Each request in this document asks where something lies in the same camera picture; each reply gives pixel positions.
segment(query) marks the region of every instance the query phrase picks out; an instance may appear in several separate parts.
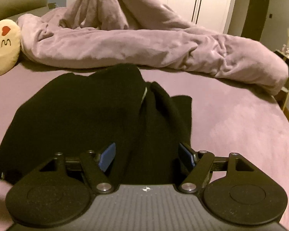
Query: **blanket fold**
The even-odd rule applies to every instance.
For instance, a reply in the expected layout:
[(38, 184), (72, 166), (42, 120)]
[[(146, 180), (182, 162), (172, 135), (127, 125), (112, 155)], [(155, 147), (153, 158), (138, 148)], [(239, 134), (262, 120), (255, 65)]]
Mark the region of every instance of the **blanket fold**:
[(158, 0), (76, 0), (18, 23), (24, 54), (54, 67), (169, 67), (257, 84), (271, 95), (288, 78), (288, 66), (261, 43), (184, 21)]

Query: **mattress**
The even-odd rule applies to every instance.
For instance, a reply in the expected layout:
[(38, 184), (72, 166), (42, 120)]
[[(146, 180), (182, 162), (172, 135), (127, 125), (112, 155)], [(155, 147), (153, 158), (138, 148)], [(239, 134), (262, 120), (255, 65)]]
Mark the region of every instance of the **mattress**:
[[(288, 206), (281, 224), (289, 229), (289, 122), (274, 98), (256, 86), (226, 79), (170, 69), (140, 70), (144, 80), (158, 82), (170, 96), (193, 98), (194, 150), (216, 156), (238, 152), (286, 190)], [(63, 70), (24, 61), (0, 76), (0, 143), (19, 106), (52, 79), (72, 71), (89, 75), (96, 69)], [(223, 175), (215, 172), (213, 179)], [(10, 187), (0, 182), (0, 231), (12, 224), (4, 204)]]

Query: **black stripe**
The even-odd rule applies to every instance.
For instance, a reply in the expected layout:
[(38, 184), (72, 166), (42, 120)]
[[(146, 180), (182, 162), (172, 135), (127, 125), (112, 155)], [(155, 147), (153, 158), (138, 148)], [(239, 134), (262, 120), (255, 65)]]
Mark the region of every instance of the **black stripe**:
[(195, 6), (194, 6), (194, 11), (193, 11), (192, 21), (193, 21), (193, 19), (194, 19), (194, 14), (195, 14), (195, 9), (196, 9), (196, 3), (197, 3), (197, 0), (195, 1)]
[(200, 0), (200, 5), (199, 5), (199, 10), (198, 10), (198, 15), (197, 15), (196, 24), (197, 24), (197, 22), (198, 22), (199, 12), (200, 12), (200, 8), (201, 8), (201, 1), (202, 1), (202, 0)]

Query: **gray gripper base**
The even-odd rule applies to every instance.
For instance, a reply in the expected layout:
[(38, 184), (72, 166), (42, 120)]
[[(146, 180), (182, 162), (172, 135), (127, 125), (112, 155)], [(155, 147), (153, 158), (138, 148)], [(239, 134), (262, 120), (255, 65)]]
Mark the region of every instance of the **gray gripper base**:
[(194, 195), (177, 192), (173, 185), (121, 185), (99, 195), (78, 219), (55, 228), (19, 224), (8, 231), (285, 231), (278, 223), (238, 227), (211, 216)]

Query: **silver screw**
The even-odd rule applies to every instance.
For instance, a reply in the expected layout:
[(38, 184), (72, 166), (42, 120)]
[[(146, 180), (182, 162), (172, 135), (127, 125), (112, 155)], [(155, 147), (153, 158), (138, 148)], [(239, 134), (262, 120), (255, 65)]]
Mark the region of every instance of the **silver screw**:
[(96, 188), (99, 190), (99, 191), (108, 191), (112, 188), (112, 186), (109, 184), (109, 183), (100, 183), (96, 186)]
[(196, 185), (194, 183), (184, 183), (182, 184), (181, 188), (185, 191), (194, 191), (196, 189)]

